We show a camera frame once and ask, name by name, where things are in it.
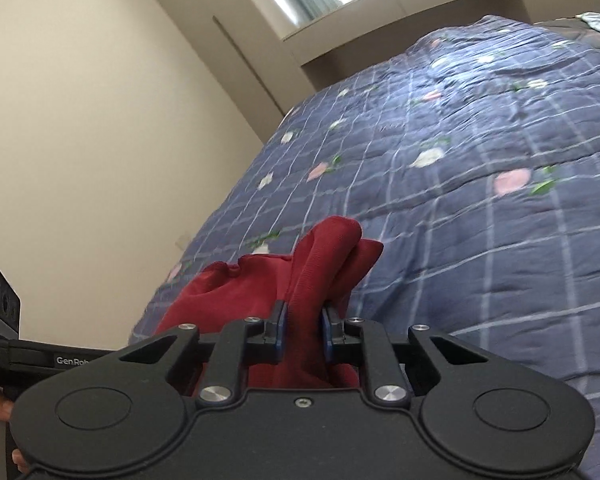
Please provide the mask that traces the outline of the dark red knit sweater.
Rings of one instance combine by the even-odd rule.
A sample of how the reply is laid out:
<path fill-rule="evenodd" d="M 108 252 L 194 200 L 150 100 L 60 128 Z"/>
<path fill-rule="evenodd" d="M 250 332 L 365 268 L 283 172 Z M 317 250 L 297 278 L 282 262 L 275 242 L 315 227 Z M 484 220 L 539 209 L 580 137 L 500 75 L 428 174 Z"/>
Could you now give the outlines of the dark red knit sweater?
<path fill-rule="evenodd" d="M 379 259 L 384 245 L 362 234 L 358 222 L 329 217 L 289 255 L 246 255 L 215 262 L 195 276 L 162 318 L 158 334 L 193 323 L 203 334 L 247 316 L 267 318 L 278 300 L 287 305 L 285 353 L 277 365 L 250 367 L 248 386 L 267 389 L 355 388 L 349 365 L 326 364 L 318 322 L 329 302 L 340 315 L 350 293 Z"/>

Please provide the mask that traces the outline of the blue plaid floral quilt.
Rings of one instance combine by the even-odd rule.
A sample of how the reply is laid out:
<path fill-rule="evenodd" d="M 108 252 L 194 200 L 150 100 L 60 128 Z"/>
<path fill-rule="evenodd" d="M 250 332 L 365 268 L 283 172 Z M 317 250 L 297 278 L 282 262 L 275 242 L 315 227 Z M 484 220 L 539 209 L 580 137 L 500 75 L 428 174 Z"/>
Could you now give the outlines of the blue plaid floral quilt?
<path fill-rule="evenodd" d="M 149 301 L 151 335 L 215 261 L 289 252 L 330 216 L 384 246 L 353 315 L 426 324 L 562 379 L 596 417 L 600 479 L 600 33 L 486 16 L 430 32 L 283 119 Z"/>

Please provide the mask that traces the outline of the beige tall cabinet left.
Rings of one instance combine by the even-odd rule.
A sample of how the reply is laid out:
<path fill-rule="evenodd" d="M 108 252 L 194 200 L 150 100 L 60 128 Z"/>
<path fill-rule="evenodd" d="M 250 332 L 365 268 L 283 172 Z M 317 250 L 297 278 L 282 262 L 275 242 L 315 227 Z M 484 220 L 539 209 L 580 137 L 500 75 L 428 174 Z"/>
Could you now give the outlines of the beige tall cabinet left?
<path fill-rule="evenodd" d="M 292 24 L 273 0 L 157 0 L 267 141 L 314 87 L 280 38 Z"/>

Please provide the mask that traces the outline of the beige bed headboard shelf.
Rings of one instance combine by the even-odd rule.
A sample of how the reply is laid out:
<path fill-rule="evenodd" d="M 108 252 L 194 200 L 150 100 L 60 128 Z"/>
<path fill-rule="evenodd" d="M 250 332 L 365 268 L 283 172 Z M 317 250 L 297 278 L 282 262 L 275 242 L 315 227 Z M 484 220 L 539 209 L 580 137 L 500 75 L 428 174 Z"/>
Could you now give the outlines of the beige bed headboard shelf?
<path fill-rule="evenodd" d="M 524 0 L 354 0 L 284 39 L 317 90 L 404 52 L 430 32 L 486 15 L 531 21 Z"/>

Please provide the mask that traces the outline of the white wall socket plate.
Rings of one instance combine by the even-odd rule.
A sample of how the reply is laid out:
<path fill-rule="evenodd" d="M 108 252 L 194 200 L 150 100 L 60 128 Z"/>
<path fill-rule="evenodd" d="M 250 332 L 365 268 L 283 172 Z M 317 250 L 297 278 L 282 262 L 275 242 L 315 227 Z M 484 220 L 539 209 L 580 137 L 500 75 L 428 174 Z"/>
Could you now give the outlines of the white wall socket plate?
<path fill-rule="evenodd" d="M 190 240 L 192 238 L 190 237 L 190 235 L 188 233 L 184 233 L 182 235 L 180 235 L 178 237 L 178 239 L 175 242 L 175 246 L 181 251 L 184 252 L 184 250 L 187 248 L 187 246 L 190 243 Z"/>

